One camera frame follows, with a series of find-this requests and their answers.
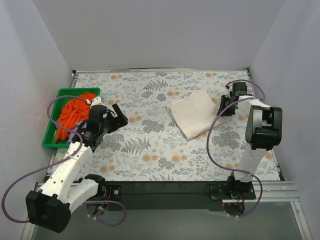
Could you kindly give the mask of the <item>cream white t shirt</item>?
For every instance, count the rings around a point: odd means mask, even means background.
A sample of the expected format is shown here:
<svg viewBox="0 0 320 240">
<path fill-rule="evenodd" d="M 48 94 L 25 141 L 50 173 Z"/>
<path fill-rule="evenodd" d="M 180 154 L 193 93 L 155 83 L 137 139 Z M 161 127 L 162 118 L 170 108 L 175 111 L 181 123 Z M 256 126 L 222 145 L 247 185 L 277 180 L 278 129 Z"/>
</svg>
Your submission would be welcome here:
<svg viewBox="0 0 320 240">
<path fill-rule="evenodd" d="M 218 113 L 216 104 L 206 91 L 194 92 L 188 97 L 174 100 L 166 108 L 188 141 L 206 132 Z"/>
</svg>

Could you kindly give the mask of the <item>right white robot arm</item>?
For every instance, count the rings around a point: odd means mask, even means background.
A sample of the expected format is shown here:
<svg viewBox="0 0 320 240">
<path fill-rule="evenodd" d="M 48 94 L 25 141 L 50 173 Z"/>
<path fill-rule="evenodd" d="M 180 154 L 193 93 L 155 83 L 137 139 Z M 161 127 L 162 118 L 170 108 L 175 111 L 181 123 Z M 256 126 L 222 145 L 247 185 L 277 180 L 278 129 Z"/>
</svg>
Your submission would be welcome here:
<svg viewBox="0 0 320 240">
<path fill-rule="evenodd" d="M 221 97 L 217 112 L 218 117 L 232 116 L 237 109 L 248 114 L 246 144 L 238 170 L 233 170 L 226 183 L 220 187 L 222 193 L 232 199 L 244 199 L 246 195 L 255 198 L 252 174 L 268 151 L 279 145 L 282 140 L 282 108 L 264 104 L 249 94 L 247 82 L 244 79 L 228 82 L 225 87 L 231 90 L 229 94 Z"/>
</svg>

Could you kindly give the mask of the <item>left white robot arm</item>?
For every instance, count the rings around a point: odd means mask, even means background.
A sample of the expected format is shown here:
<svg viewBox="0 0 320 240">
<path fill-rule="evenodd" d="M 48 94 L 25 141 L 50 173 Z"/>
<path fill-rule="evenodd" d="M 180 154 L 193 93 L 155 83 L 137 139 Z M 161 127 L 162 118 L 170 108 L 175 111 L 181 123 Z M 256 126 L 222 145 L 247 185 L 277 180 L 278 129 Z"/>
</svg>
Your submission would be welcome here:
<svg viewBox="0 0 320 240">
<path fill-rule="evenodd" d="M 90 107 L 88 119 L 82 121 L 69 144 L 66 161 L 58 164 L 49 179 L 38 189 L 31 190 L 26 196 L 29 222 L 61 233 L 68 225 L 72 213 L 90 200 L 101 211 L 105 211 L 110 200 L 110 192 L 105 185 L 105 178 L 88 174 L 76 186 L 72 184 L 89 160 L 104 135 L 110 134 L 128 124 L 128 118 L 117 104 L 112 110 L 102 103 Z"/>
</svg>

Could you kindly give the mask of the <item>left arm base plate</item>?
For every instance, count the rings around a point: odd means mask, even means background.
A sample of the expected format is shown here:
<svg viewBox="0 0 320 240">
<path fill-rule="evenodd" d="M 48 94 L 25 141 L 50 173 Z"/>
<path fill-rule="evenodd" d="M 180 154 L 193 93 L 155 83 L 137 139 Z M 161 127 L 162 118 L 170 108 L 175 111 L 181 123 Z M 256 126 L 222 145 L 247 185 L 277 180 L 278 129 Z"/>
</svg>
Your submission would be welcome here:
<svg viewBox="0 0 320 240">
<path fill-rule="evenodd" d="M 98 187 L 98 192 L 93 199 L 97 201 L 119 201 L 121 199 L 121 194 L 121 185 L 105 184 Z"/>
</svg>

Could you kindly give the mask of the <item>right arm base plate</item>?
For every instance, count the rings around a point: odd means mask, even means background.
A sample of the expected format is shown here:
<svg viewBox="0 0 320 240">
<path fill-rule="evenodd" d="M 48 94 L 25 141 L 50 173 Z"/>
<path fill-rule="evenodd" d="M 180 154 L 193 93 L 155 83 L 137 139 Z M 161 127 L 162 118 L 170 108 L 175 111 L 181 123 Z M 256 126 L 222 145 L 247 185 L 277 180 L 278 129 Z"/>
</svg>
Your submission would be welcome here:
<svg viewBox="0 0 320 240">
<path fill-rule="evenodd" d="M 204 192 L 212 200 L 255 200 L 256 193 L 253 186 L 249 190 L 228 187 L 224 183 L 209 183 L 204 187 Z"/>
</svg>

